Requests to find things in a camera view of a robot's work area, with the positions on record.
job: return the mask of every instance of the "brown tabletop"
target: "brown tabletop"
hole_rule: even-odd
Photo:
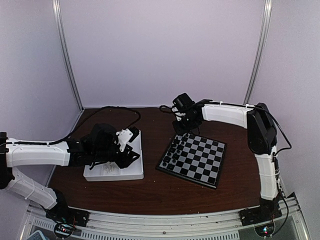
[[[221,122],[204,122],[200,135],[227,143],[217,189],[156,170],[171,138],[173,115],[157,108],[138,108],[142,118],[135,125],[141,130],[144,179],[88,182],[84,167],[60,167],[50,187],[58,189],[71,207],[121,214],[177,215],[212,213],[253,207],[259,204],[258,164],[247,146],[247,131]],[[95,111],[85,110],[81,119]],[[74,135],[90,133],[96,123],[108,123],[121,130],[136,117],[120,109],[104,110],[91,117]]]

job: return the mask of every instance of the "white box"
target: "white box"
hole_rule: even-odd
[[[85,179],[89,182],[143,179],[144,165],[141,147],[141,131],[128,145],[132,147],[134,152],[140,154],[140,157],[131,163],[129,167],[120,169],[114,162],[97,165],[92,170],[90,170],[90,166],[85,166],[83,172]]]

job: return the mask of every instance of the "white backdrop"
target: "white backdrop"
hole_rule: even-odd
[[[320,235],[320,2],[274,1],[269,35],[250,103],[265,102],[293,149],[279,154],[313,240]],[[283,138],[278,137],[281,146]]]
[[[264,1],[64,0],[85,107],[158,106],[180,93],[242,103]]]
[[[22,140],[64,137],[78,107],[71,91],[51,0],[0,1],[0,132]],[[46,184],[52,166],[20,167]],[[28,201],[0,190],[0,239],[16,240]]]

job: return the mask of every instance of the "chessboard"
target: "chessboard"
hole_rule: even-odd
[[[176,135],[156,169],[217,188],[227,144],[191,133]]]

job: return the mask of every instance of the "white robotic arm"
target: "white robotic arm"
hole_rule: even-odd
[[[7,138],[0,132],[0,189],[10,190],[26,200],[30,199],[49,211],[50,218],[80,219],[77,225],[85,225],[88,212],[69,208],[64,196],[56,189],[45,187],[26,176],[16,167],[22,165],[58,165],[76,167],[115,162],[119,168],[127,168],[140,157],[128,145],[140,131],[135,127],[116,131],[108,124],[96,124],[91,133],[81,139],[66,139],[52,143],[21,141]]]
[[[202,121],[217,121],[247,129],[249,149],[258,163],[261,183],[260,207],[240,212],[243,225],[270,220],[279,216],[279,166],[277,154],[277,128],[267,106],[237,105],[204,99],[195,103],[183,93],[173,100],[171,111],[177,120],[173,127],[182,135],[199,127]]]
[[[206,121],[228,123],[247,129],[247,113],[252,111],[254,107],[253,105],[247,105],[246,107],[222,105],[222,102],[219,105],[205,104],[202,107],[202,116],[203,120]],[[278,195],[278,172],[276,172],[274,162],[276,152],[277,146],[274,145],[270,154],[254,154],[259,168],[262,199],[273,200]]]

